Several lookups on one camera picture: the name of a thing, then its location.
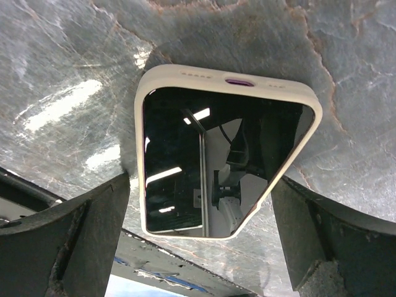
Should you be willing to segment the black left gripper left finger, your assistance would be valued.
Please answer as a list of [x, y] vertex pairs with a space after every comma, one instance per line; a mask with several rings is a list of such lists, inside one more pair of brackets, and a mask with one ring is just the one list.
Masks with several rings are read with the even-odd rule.
[[129, 200], [122, 173], [1, 226], [1, 296], [104, 296]]

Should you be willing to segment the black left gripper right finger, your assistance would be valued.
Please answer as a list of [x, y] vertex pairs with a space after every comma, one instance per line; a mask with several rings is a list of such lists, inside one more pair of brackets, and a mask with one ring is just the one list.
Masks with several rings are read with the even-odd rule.
[[284, 176], [271, 192], [292, 289], [300, 296], [395, 296], [395, 223]]

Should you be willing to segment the pink-cased smartphone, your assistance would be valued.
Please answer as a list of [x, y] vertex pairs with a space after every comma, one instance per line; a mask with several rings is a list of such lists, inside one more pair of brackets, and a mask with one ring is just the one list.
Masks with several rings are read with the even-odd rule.
[[142, 231], [228, 240], [261, 208], [322, 119], [311, 87], [177, 64], [134, 102]]

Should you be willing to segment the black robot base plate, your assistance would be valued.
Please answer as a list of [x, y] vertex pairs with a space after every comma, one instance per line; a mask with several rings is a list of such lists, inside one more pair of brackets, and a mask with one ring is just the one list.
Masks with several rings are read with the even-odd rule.
[[[67, 201], [1, 170], [1, 226]], [[111, 275], [184, 296], [252, 296], [243, 288], [121, 228]]]

